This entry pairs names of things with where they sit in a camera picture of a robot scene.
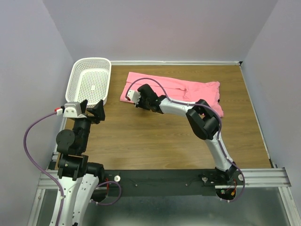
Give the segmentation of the pink t shirt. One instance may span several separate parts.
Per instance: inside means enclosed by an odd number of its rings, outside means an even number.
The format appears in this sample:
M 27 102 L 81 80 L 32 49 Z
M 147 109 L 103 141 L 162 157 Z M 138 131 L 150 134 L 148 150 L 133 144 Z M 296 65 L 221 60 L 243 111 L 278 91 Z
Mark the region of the pink t shirt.
M 126 99 L 127 90 L 131 89 L 137 91 L 143 84 L 149 84 L 158 96 L 161 96 L 166 92 L 170 98 L 179 101 L 196 102 L 203 99 L 219 114 L 220 117 L 224 116 L 222 107 L 219 104 L 220 83 L 218 81 L 201 83 L 129 72 L 125 87 L 120 96 L 120 101 L 129 103 Z

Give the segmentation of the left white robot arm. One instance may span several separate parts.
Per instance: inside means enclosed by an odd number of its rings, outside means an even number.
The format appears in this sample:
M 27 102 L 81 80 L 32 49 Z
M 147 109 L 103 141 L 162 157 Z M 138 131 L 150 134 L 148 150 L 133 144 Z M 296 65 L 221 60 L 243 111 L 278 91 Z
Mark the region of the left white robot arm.
M 84 155 L 92 124 L 105 120 L 103 100 L 92 108 L 87 100 L 68 102 L 57 114 L 74 121 L 72 129 L 64 129 L 56 136 L 58 160 L 58 192 L 51 225 L 79 226 L 87 210 L 94 189 L 104 181 L 102 164 L 88 162 Z

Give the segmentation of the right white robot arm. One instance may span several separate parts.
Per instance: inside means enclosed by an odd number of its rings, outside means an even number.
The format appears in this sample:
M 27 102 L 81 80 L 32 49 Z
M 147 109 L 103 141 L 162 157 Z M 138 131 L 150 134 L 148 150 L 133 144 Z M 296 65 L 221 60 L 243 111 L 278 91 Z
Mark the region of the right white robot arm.
M 158 96 L 148 84 L 142 85 L 137 91 L 129 90 L 126 98 L 137 108 L 187 118 L 193 133 L 205 141 L 214 159 L 217 180 L 221 183 L 228 183 L 234 179 L 237 166 L 222 140 L 221 118 L 205 100 L 181 102 L 166 94 Z

